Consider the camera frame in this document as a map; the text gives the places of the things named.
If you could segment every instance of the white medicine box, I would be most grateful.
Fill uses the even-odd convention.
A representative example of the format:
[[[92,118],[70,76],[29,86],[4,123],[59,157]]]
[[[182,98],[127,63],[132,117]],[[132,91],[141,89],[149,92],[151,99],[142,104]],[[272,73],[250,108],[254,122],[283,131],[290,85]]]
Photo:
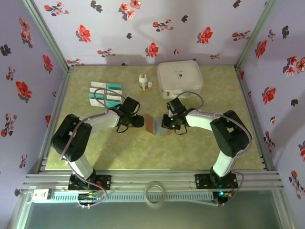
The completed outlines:
[[[200,94],[203,88],[203,78],[196,61],[161,63],[157,66],[157,78],[160,95],[163,99],[174,99],[185,91]],[[193,96],[196,95],[189,93],[179,97]]]

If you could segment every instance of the lavender wall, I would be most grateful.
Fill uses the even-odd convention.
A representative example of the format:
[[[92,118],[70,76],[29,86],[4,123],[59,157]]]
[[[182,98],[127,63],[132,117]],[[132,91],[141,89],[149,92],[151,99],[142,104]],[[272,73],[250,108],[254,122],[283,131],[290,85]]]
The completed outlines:
[[[146,65],[235,64],[266,0],[34,2],[69,64]]]
[[[38,159],[63,69],[20,0],[0,3],[0,228]]]
[[[279,1],[241,66],[299,228],[305,225],[304,1]]]

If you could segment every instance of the small bottle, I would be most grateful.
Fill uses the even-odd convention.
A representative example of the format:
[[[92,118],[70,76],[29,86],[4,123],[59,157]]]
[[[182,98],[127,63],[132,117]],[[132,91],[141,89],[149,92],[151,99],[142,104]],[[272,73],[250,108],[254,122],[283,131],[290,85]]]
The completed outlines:
[[[140,83],[141,90],[147,89],[147,76],[145,74],[139,75],[139,83]]]
[[[147,86],[148,86],[148,90],[152,90],[152,88],[153,88],[152,82],[148,82],[148,83],[147,83]]]

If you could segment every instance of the green tabletop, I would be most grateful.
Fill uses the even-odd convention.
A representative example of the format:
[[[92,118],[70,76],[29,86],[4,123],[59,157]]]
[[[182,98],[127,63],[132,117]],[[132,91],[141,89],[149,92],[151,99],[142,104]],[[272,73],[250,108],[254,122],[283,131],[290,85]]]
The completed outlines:
[[[234,110],[246,127],[250,120],[244,104],[233,66],[200,66],[203,76],[201,110],[224,113]],[[152,90],[141,91],[139,74],[144,73],[152,82]],[[58,126],[68,114],[85,117],[103,111],[89,102],[91,81],[119,83],[125,97],[129,96],[141,104],[139,115],[149,114],[162,118],[168,113],[157,84],[156,66],[80,66],[75,67],[63,103]],[[193,97],[182,99],[186,108],[200,104]],[[171,132],[167,136],[155,136],[145,128],[130,128],[118,134],[116,128],[92,134],[85,155],[95,169],[210,169],[219,154],[212,132],[197,127],[188,128],[186,135]],[[262,169],[256,143],[236,163],[237,169]],[[51,148],[46,169],[68,169],[59,154]]]

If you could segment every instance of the white storage box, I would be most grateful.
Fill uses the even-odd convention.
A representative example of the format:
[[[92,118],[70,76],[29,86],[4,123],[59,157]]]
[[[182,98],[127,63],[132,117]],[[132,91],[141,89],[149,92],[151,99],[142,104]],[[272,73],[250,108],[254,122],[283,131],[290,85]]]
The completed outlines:
[[[163,99],[174,99],[185,91],[201,93],[203,78],[196,61],[161,63],[157,66],[160,95]],[[194,94],[183,94],[179,98],[189,98]]]

